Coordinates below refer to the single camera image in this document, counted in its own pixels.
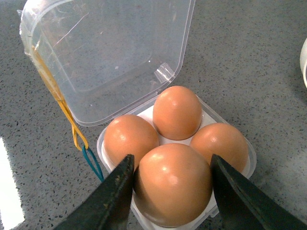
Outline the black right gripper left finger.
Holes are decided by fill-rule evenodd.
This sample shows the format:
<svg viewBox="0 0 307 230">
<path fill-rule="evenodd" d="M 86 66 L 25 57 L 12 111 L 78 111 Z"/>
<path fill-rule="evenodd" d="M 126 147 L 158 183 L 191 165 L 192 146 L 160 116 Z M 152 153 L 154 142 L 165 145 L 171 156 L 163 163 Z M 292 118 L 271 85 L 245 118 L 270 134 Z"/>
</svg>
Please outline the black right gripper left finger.
<svg viewBox="0 0 307 230">
<path fill-rule="evenodd" d="M 132 199 L 134 156 L 128 154 L 57 230 L 125 230 Z"/>
</svg>

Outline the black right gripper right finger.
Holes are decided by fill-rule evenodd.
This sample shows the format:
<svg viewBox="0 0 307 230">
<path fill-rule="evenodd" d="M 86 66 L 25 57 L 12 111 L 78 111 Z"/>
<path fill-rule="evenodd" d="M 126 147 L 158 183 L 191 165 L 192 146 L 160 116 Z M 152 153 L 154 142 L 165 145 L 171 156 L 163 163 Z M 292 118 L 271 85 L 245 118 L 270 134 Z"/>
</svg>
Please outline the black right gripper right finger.
<svg viewBox="0 0 307 230">
<path fill-rule="evenodd" d="M 307 225 L 276 204 L 218 155 L 212 156 L 214 197 L 226 230 L 305 230 Z"/>
</svg>

